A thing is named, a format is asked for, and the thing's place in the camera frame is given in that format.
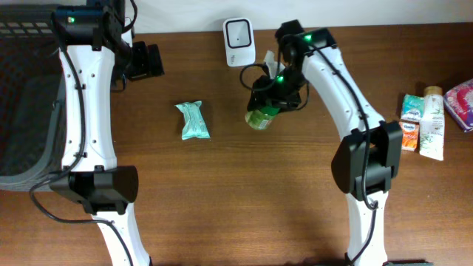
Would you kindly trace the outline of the green lid jar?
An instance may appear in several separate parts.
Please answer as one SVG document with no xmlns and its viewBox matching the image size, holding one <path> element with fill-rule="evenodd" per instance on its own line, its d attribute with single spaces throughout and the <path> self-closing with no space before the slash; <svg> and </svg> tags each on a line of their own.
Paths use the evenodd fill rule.
<svg viewBox="0 0 473 266">
<path fill-rule="evenodd" d="M 260 109 L 248 111 L 245 115 L 246 123 L 255 130 L 265 130 L 278 115 L 280 108 L 264 106 Z"/>
</svg>

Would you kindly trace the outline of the teal wipes packet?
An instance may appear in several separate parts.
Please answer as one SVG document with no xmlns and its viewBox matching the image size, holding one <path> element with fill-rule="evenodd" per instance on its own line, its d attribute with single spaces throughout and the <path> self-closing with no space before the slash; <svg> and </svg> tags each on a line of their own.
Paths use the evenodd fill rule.
<svg viewBox="0 0 473 266">
<path fill-rule="evenodd" d="M 202 101 L 185 102 L 176 105 L 183 114 L 185 125 L 182 130 L 182 140 L 191 138 L 209 139 L 210 134 L 200 111 Z"/>
</svg>

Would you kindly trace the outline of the small teal tissue pack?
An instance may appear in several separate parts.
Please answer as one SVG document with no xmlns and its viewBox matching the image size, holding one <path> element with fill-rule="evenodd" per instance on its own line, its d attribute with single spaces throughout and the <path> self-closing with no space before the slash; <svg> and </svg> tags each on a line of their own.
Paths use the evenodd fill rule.
<svg viewBox="0 0 473 266">
<path fill-rule="evenodd" d="M 402 108 L 401 108 L 401 119 L 418 123 L 424 114 L 424 98 L 415 95 L 405 95 Z"/>
</svg>

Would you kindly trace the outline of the orange tissue pack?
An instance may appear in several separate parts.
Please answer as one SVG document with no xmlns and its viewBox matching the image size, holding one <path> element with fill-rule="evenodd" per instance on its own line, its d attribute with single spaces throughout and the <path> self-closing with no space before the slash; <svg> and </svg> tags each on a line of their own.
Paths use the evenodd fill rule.
<svg viewBox="0 0 473 266">
<path fill-rule="evenodd" d="M 407 151 L 415 151 L 418 146 L 420 126 L 417 123 L 400 121 L 399 125 L 403 132 L 401 148 Z"/>
</svg>

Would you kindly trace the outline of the white tube with tan cap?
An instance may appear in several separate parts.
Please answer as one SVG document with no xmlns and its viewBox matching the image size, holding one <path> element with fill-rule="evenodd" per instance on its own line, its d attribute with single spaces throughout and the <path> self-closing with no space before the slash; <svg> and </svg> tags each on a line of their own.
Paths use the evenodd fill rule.
<svg viewBox="0 0 473 266">
<path fill-rule="evenodd" d="M 424 113 L 420 121 L 420 155 L 443 161 L 445 115 L 443 90 L 439 86 L 424 89 Z"/>
</svg>

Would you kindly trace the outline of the purple red pad pack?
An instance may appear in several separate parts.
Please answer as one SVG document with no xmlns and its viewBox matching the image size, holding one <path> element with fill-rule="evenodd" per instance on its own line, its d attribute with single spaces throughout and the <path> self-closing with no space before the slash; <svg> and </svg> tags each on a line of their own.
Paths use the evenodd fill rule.
<svg viewBox="0 0 473 266">
<path fill-rule="evenodd" d="M 464 132 L 472 131 L 472 79 L 450 89 L 444 96 L 446 110 Z"/>
</svg>

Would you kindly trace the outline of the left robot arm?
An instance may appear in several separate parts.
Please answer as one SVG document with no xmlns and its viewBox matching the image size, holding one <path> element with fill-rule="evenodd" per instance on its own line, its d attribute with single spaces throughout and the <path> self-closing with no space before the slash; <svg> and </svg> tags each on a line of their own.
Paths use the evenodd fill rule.
<svg viewBox="0 0 473 266">
<path fill-rule="evenodd" d="M 124 1 L 62 5 L 51 15 L 66 92 L 62 170 L 47 182 L 82 206 L 103 234 L 114 265 L 150 265 L 135 219 L 138 173 L 119 166 L 112 139 L 111 94 L 127 83 L 164 73 L 156 45 L 134 40 Z"/>
</svg>

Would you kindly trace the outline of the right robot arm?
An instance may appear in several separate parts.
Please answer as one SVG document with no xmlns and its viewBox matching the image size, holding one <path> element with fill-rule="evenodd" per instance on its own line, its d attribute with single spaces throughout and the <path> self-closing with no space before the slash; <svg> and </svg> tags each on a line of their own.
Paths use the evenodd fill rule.
<svg viewBox="0 0 473 266">
<path fill-rule="evenodd" d="M 259 65 L 265 73 L 249 87 L 247 124 L 266 129 L 277 115 L 303 109 L 307 101 L 300 89 L 314 88 L 340 138 L 331 172 L 348 206 L 350 239 L 344 263 L 388 265 L 384 211 L 398 174 L 401 127 L 386 122 L 363 96 L 327 28 L 308 32 L 292 20 L 280 26 L 275 38 L 276 54 L 268 54 Z"/>
</svg>

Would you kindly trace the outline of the white barcode scanner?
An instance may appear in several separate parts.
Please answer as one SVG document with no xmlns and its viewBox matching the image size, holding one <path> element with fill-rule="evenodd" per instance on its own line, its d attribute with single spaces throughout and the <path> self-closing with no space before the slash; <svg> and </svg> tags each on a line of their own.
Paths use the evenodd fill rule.
<svg viewBox="0 0 473 266">
<path fill-rule="evenodd" d="M 226 62 L 230 67 L 243 67 L 256 60 L 252 23 L 248 18 L 229 18 L 222 24 Z"/>
</svg>

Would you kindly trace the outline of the grey plastic mesh basket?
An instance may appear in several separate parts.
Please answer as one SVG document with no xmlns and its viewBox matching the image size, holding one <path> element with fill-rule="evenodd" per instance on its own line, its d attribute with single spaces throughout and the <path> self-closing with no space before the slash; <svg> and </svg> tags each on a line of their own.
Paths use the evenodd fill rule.
<svg viewBox="0 0 473 266">
<path fill-rule="evenodd" d="M 50 15 L 56 4 L 1 6 L 1 189 L 28 191 L 61 167 L 65 87 Z"/>
</svg>

